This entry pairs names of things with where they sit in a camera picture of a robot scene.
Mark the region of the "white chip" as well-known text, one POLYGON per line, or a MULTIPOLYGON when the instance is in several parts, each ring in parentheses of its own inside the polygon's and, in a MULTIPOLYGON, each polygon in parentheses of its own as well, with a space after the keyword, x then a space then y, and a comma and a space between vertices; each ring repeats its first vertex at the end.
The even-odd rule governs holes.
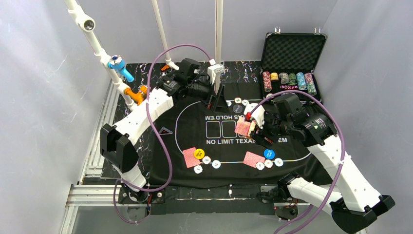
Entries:
POLYGON ((208 156, 205 156, 202 158, 202 162, 206 165, 208 165, 211 162, 211 158, 208 156))
POLYGON ((274 163, 273 163, 273 161, 267 159, 267 160, 264 161, 264 165, 265 165, 266 168, 271 168, 274 165, 274 163))
POLYGON ((256 163, 255 167, 256 167, 256 169, 262 171, 265 168, 265 165, 264 165, 263 162, 259 161, 259 162, 256 163))
POLYGON ((242 103, 242 99, 241 99, 240 97, 236 97, 236 98, 234 98, 234 102, 235 102, 236 104, 241 104, 241 103, 242 103))

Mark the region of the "clear dealer button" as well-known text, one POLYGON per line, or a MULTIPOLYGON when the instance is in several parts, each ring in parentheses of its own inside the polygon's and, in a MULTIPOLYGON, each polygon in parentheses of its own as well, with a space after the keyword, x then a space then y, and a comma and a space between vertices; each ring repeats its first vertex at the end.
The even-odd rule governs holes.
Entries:
POLYGON ((232 110, 237 114, 243 113, 243 106, 240 104, 235 104, 233 105, 232 110))

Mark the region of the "playing card deck box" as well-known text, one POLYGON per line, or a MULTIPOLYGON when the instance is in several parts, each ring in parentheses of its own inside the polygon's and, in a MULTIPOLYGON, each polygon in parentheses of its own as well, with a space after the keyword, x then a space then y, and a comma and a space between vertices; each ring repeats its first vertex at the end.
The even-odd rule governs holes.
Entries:
POLYGON ((256 121, 251 121, 251 123, 250 123, 250 125, 249 125, 249 128, 248 128, 248 133, 247 133, 247 137, 248 138, 252 138, 252 134, 254 133, 254 131, 255 131, 255 128, 256 128, 256 121))

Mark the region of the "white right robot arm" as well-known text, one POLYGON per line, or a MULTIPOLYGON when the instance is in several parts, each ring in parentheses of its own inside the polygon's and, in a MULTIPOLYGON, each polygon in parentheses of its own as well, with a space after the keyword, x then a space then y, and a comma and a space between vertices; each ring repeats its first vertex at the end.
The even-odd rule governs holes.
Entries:
POLYGON ((354 234, 370 226, 395 206, 390 195, 382 195, 362 175, 345 151, 340 128, 326 110, 309 113, 299 100, 299 92, 282 91, 269 96, 276 110, 262 103, 246 106, 244 114, 254 123, 250 137, 269 147, 278 136, 291 136, 316 157, 332 178, 328 189, 315 185, 296 172, 282 177, 265 199, 296 198, 326 212, 346 233, 354 234))

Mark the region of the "red playing card deck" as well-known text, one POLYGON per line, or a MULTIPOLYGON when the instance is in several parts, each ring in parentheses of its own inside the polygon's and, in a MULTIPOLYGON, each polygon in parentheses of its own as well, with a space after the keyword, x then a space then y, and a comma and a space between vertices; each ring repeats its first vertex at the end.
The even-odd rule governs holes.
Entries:
POLYGON ((245 117, 241 116, 236 122, 236 127, 235 127, 234 132, 242 137, 248 137, 250 126, 251 126, 251 122, 246 121, 245 117))

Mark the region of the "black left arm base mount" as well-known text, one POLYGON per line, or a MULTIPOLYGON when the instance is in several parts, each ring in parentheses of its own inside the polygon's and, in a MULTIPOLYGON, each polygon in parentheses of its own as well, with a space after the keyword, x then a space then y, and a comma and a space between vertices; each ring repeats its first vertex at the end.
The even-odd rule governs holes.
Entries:
POLYGON ((118 194, 113 196, 113 204, 115 206, 115 210, 123 221, 130 224, 138 224, 142 222, 143 220, 147 219, 149 215, 151 215, 153 205, 165 203, 165 189, 157 190, 154 192, 137 192, 134 191, 132 188, 129 188, 122 182, 116 184, 115 188, 119 188, 118 194), (144 211, 144 217, 141 220, 135 220, 135 218, 125 217, 120 213, 118 205, 131 206, 131 209, 142 209, 144 211))

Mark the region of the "light blue chip row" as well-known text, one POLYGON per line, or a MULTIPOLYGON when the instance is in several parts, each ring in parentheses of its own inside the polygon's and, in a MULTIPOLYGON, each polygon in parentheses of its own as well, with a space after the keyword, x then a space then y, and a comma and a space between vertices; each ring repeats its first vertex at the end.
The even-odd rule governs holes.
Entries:
POLYGON ((277 167, 281 167, 284 164, 284 161, 281 158, 276 158, 273 162, 277 167))
POLYGON ((221 167, 221 162, 218 160, 214 160, 212 161, 211 165, 214 169, 219 169, 221 167))

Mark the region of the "blue small blind button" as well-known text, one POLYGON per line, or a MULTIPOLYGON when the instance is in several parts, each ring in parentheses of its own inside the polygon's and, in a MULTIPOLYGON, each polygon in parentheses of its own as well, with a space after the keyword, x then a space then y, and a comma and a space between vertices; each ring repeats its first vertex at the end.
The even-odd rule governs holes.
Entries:
POLYGON ((273 160, 275 158, 275 152, 271 149, 265 149, 263 156, 268 160, 273 160))

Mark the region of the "red card player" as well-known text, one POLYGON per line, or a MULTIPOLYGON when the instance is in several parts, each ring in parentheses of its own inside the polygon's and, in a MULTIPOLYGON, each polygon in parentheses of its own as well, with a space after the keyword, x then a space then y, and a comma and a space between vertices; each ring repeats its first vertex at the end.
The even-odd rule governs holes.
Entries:
POLYGON ((254 154, 252 152, 246 152, 243 159, 243 164, 256 168, 255 165, 257 162, 260 161, 264 163, 265 160, 266 159, 260 155, 254 154))
POLYGON ((187 168, 192 168, 201 164, 200 160, 194 156, 195 150, 195 147, 183 150, 183 156, 187 168))

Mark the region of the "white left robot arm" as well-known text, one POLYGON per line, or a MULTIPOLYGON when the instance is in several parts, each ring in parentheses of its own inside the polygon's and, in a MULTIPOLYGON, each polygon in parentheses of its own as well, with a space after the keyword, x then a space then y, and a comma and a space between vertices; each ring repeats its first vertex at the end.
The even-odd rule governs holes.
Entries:
POLYGON ((200 73, 200 63, 189 58, 181 61, 179 69, 160 77, 156 86, 147 91, 147 98, 125 118, 100 129, 100 153, 120 174, 130 190, 153 192, 146 186, 137 163, 136 143, 141 135, 154 127, 154 121, 184 98, 199 100, 214 112, 228 112, 223 84, 219 84, 224 66, 211 60, 206 73, 200 73))

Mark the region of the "yellow big blind button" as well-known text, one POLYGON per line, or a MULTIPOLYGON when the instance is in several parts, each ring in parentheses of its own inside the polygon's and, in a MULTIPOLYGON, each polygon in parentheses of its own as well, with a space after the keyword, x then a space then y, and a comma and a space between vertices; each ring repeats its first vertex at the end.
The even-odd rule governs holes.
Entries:
POLYGON ((198 149, 195 149, 193 156, 196 159, 203 159, 205 157, 205 152, 203 149, 198 148, 198 149))

